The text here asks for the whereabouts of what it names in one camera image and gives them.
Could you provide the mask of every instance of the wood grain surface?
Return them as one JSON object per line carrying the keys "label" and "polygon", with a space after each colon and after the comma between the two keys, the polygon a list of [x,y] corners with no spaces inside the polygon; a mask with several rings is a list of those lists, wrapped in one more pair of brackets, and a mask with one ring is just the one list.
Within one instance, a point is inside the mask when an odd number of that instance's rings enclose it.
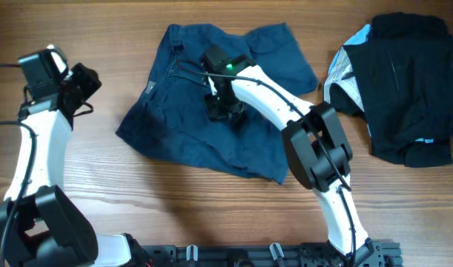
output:
{"label": "wood grain surface", "polygon": [[[127,232],[142,244],[251,245],[324,242],[314,195],[289,175],[279,186],[144,158],[114,131],[147,81],[172,23],[212,23],[228,33],[287,22],[322,80],[335,51],[380,13],[446,20],[453,1],[0,1],[0,62],[54,43],[97,70],[95,113],[79,117],[68,145],[65,191],[97,232]],[[22,101],[20,70],[0,70],[0,120]],[[321,101],[321,91],[304,96]],[[405,168],[369,155],[360,119],[340,116],[354,151],[352,185],[370,237],[403,247],[405,266],[453,266],[453,165]],[[0,128],[0,201],[13,177],[19,129]]]}

